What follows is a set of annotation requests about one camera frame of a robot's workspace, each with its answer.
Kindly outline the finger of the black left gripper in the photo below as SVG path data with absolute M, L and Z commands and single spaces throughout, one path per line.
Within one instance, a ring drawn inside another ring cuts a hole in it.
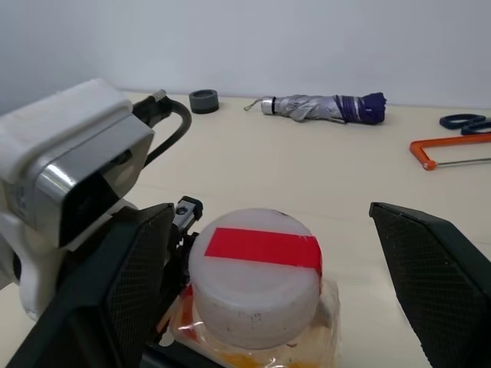
M 197 232 L 176 238 L 163 269 L 163 286 L 154 322 L 154 344 L 171 345 L 182 337 L 196 341 L 193 327 L 193 289 L 189 285 L 189 253 Z

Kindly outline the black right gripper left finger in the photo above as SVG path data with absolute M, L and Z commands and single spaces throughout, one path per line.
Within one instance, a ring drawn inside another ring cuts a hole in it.
M 160 303 L 169 203 L 124 209 L 6 368 L 139 368 Z

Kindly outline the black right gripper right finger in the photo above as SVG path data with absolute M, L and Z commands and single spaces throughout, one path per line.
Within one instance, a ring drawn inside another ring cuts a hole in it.
M 442 218 L 382 202 L 370 217 L 432 368 L 491 368 L 491 261 Z

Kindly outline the white bottle cap red tape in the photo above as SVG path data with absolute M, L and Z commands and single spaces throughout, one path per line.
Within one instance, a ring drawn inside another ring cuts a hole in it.
M 216 339 L 245 349 L 289 342 L 315 316 L 322 256 L 299 220 L 239 209 L 210 222 L 189 254 L 197 314 Z

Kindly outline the clear plastic orange drink bottle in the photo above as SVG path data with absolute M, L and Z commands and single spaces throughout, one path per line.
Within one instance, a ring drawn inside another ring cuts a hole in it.
M 187 287 L 177 298 L 168 328 L 173 347 L 191 349 L 218 368 L 338 368 L 340 302 L 335 281 L 321 281 L 321 296 L 310 325 L 287 344 L 266 350 L 244 350 L 228 346 L 206 330 Z

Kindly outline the grey black round tape roll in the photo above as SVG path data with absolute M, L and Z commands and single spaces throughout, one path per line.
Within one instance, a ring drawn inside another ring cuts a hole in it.
M 193 113 L 208 114 L 219 109 L 219 98 L 216 90 L 202 89 L 189 93 L 189 105 Z

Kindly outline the folded silver purple umbrella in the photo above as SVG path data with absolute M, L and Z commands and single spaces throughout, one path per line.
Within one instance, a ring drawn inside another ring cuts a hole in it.
M 298 123 L 327 120 L 373 126 L 384 122 L 386 103 L 387 99 L 381 92 L 363 97 L 296 94 L 287 97 L 262 97 L 243 110 L 249 111 L 258 104 L 265 115 L 286 117 Z

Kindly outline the orange frame hacksaw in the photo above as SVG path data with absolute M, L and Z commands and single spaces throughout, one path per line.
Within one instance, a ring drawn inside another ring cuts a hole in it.
M 433 171 L 439 167 L 444 167 L 444 166 L 460 166 L 460 165 L 477 164 L 477 163 L 491 163 L 491 157 L 439 163 L 431 159 L 425 152 L 425 149 L 445 147 L 445 146 L 463 146 L 463 145 L 482 144 L 482 143 L 491 143 L 491 133 L 476 134 L 476 135 L 469 135 L 469 136 L 446 137 L 446 138 L 438 138 L 438 139 L 430 139 L 430 140 L 417 140 L 417 141 L 413 141 L 409 145 L 409 151 L 412 153 L 412 155 L 417 159 L 417 161 L 421 164 L 421 166 L 426 171 Z

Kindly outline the dark blue handled scissors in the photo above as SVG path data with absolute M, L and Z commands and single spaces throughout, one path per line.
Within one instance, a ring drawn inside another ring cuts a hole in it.
M 473 113 L 441 117 L 439 124 L 448 130 L 459 130 L 463 136 L 491 133 L 491 117 Z

